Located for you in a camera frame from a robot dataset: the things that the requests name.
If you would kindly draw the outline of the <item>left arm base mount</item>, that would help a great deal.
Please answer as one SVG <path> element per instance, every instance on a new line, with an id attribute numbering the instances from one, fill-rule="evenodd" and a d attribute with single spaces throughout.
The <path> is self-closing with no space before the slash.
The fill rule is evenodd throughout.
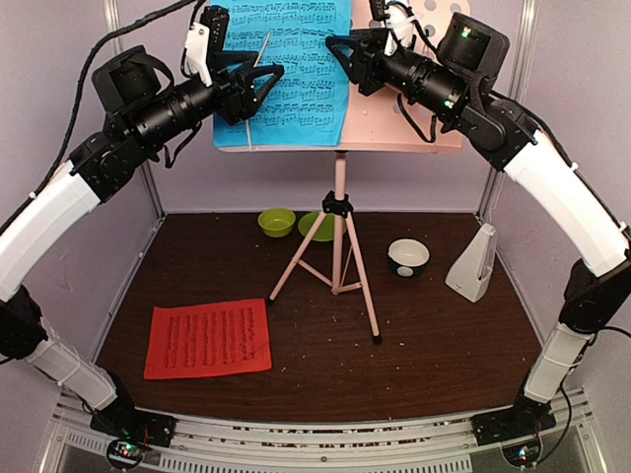
<path id="1" fill-rule="evenodd" d="M 139 410 L 130 398 L 118 395 L 103 409 L 94 410 L 90 428 L 138 445 L 169 447 L 175 424 L 175 417 Z"/>

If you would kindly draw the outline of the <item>blue sheet music paper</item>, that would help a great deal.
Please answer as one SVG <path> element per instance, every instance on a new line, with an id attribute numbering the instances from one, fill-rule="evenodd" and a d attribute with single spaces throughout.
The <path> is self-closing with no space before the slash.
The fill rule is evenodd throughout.
<path id="1" fill-rule="evenodd" d="M 247 124 L 213 121 L 218 148 L 333 147 L 340 143 L 349 82 L 325 45 L 350 32 L 350 1 L 219 1 L 229 11 L 225 48 L 261 53 L 262 65 L 284 67 Z"/>

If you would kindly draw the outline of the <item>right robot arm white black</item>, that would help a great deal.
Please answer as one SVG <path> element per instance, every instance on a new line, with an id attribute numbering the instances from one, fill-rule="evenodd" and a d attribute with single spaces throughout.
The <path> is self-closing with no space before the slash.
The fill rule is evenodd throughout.
<path id="1" fill-rule="evenodd" d="M 397 36 L 389 7 L 380 26 L 331 35 L 326 47 L 349 81 L 369 96 L 383 87 L 400 104 L 429 109 L 443 132 L 456 131 L 491 167 L 526 190 L 577 247 L 558 322 L 506 413 L 512 434 L 527 434 L 588 344 L 630 295 L 630 235 L 578 172 L 550 128 L 493 89 L 508 38 L 454 13 L 431 56 Z"/>

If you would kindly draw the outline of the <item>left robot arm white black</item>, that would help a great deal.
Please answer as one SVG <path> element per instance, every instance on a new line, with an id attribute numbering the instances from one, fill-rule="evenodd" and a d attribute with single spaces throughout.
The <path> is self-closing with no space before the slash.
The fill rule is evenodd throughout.
<path id="1" fill-rule="evenodd" d="M 145 162 L 184 131 L 196 134 L 218 114 L 234 125 L 253 117 L 285 73 L 259 65 L 255 51 L 212 52 L 206 68 L 163 87 L 170 69 L 141 45 L 93 73 L 105 109 L 102 131 L 81 143 L 52 179 L 1 233 L 1 353 L 24 360 L 74 391 L 122 438 L 142 427 L 121 383 L 85 360 L 41 323 L 41 310 L 23 282 L 50 248 L 80 219 L 108 201 Z"/>

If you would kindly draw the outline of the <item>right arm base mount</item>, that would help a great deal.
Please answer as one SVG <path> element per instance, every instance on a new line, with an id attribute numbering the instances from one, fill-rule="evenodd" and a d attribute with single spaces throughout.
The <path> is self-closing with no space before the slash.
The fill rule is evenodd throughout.
<path id="1" fill-rule="evenodd" d="M 524 384 L 510 407 L 474 415 L 470 422 L 478 446 L 534 436 L 556 426 L 551 399 L 535 399 Z"/>

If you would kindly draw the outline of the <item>red sheet music paper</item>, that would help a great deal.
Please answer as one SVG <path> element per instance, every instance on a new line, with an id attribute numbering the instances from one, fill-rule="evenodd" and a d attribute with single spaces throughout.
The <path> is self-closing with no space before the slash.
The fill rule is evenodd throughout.
<path id="1" fill-rule="evenodd" d="M 146 380 L 208 378 L 271 369 L 265 300 L 153 310 Z"/>

